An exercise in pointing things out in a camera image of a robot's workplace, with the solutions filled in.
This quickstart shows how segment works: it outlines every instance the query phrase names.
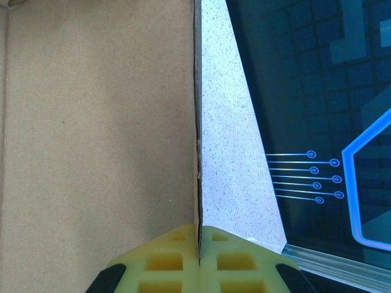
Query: blue line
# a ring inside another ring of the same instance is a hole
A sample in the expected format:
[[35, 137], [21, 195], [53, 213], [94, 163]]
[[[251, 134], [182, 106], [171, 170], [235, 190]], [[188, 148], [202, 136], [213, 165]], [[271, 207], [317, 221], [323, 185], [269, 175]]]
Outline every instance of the blue line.
[[304, 183], [292, 183], [292, 182], [272, 182], [273, 184], [283, 184], [283, 185], [299, 185], [299, 186], [311, 186], [315, 189], [321, 189], [322, 185], [319, 182], [314, 182], [312, 184], [304, 184]]
[[382, 116], [380, 116], [371, 126], [369, 126], [365, 131], [363, 131], [362, 134], [360, 134], [342, 151], [343, 169], [345, 172], [346, 191], [348, 194], [350, 223], [353, 237], [356, 241], [358, 241], [358, 243], [387, 251], [391, 251], [391, 244], [373, 241], [364, 238], [362, 235], [359, 198], [357, 191], [357, 179], [356, 171], [354, 168], [354, 154], [358, 152], [363, 146], [365, 146], [371, 139], [373, 139], [379, 133], [385, 130], [385, 128], [387, 128], [390, 124], [391, 109], [389, 109]]
[[332, 180], [332, 178], [325, 178], [325, 177], [306, 177], [306, 176], [287, 176], [287, 175], [271, 175], [271, 177]]
[[317, 191], [306, 191], [306, 190], [293, 190], [293, 189], [280, 189], [280, 188], [275, 188], [274, 190], [279, 190], [279, 191], [290, 191], [290, 192], [301, 192], [303, 194], [325, 194], [325, 195], [334, 195], [335, 194], [330, 194], [327, 192], [317, 192]]
[[267, 156], [306, 156], [307, 154], [266, 154]]
[[281, 168], [270, 168], [269, 170], [280, 170], [280, 171], [308, 171], [310, 172], [310, 169], [281, 169]]
[[287, 195], [278, 195], [276, 194], [277, 197], [285, 197], [285, 198], [294, 198], [296, 200], [313, 200], [315, 203], [318, 203], [318, 204], [323, 204], [324, 203], [324, 199], [323, 197], [315, 197], [315, 198], [308, 198], [308, 197], [289, 197]]
[[272, 182], [273, 184], [286, 184], [286, 185], [300, 185], [300, 186], [312, 186], [312, 184], [303, 184], [303, 183], [291, 183], [291, 182]]
[[268, 161], [268, 163], [281, 163], [281, 164], [330, 164], [327, 162], [310, 162], [310, 161]]
[[277, 194], [276, 194], [276, 196], [277, 197], [286, 197], [286, 198], [295, 198], [295, 199], [298, 199], [298, 200], [313, 200], [313, 201], [315, 201], [314, 198], [308, 198], [308, 197], [288, 197], [286, 195], [277, 195]]

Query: cardboard surface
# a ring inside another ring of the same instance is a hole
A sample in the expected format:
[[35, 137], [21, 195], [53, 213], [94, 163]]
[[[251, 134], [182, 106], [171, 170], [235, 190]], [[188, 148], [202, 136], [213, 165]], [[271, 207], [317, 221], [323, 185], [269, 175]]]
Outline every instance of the cardboard surface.
[[113, 257], [194, 222], [192, 9], [10, 12], [1, 292], [83, 292]]

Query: blue circuit graphic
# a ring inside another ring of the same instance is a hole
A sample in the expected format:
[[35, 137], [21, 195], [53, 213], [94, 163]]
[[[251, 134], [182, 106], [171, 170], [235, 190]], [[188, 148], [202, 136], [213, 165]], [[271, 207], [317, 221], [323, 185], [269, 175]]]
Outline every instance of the blue circuit graphic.
[[[298, 161], [297, 159], [289, 161], [290, 158], [297, 158], [298, 156], [306, 157], [303, 161]], [[278, 193], [283, 192], [284, 194], [276, 194], [277, 197], [292, 198], [296, 200], [312, 200], [315, 203], [323, 204], [323, 196], [333, 196], [338, 199], [345, 197], [345, 194], [342, 191], [335, 192], [322, 192], [322, 184], [318, 182], [319, 180], [330, 180], [333, 183], [339, 184], [342, 182], [342, 177], [334, 175], [331, 177], [319, 177], [319, 176], [295, 176], [289, 175], [292, 172], [308, 172], [310, 175], [317, 175], [320, 173], [320, 169], [316, 166], [311, 166], [310, 168], [274, 168], [274, 164], [321, 164], [329, 165], [331, 167], [338, 167], [340, 161], [338, 159], [331, 159], [329, 161], [312, 161], [316, 158], [316, 152], [310, 150], [306, 153], [288, 153], [288, 154], [267, 154], [266, 157], [269, 159], [273, 157], [272, 160], [268, 161], [272, 183], [274, 184], [274, 190]], [[284, 157], [283, 160], [277, 161], [276, 158]], [[306, 195], [321, 195], [314, 197], [303, 197], [303, 196], [294, 196], [286, 194], [306, 194]]]

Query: blue circle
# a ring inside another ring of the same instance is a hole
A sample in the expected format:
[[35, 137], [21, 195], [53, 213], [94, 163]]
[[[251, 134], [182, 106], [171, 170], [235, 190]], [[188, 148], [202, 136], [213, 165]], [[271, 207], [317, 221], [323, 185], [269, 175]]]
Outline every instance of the blue circle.
[[323, 199], [323, 197], [316, 197], [315, 198], [315, 202], [319, 203], [319, 204], [322, 204], [322, 203], [324, 203], [324, 199]]
[[315, 151], [308, 151], [307, 157], [309, 157], [310, 159], [316, 158], [316, 152]]
[[315, 188], [315, 189], [321, 189], [322, 188], [322, 184], [320, 184], [319, 182], [314, 182], [314, 183], [312, 183], [312, 187]]
[[329, 161], [331, 167], [338, 167], [340, 165], [340, 161], [337, 159], [331, 159]]
[[334, 183], [341, 183], [342, 182], [342, 177], [341, 176], [338, 176], [338, 175], [334, 175], [332, 178], [331, 178], [332, 182]]
[[319, 174], [319, 168], [318, 167], [311, 167], [310, 168], [311, 174]]
[[342, 199], [342, 198], [345, 197], [345, 194], [343, 194], [342, 191], [336, 191], [336, 192], [334, 192], [334, 196], [335, 196], [336, 198], [338, 198], [338, 199]]

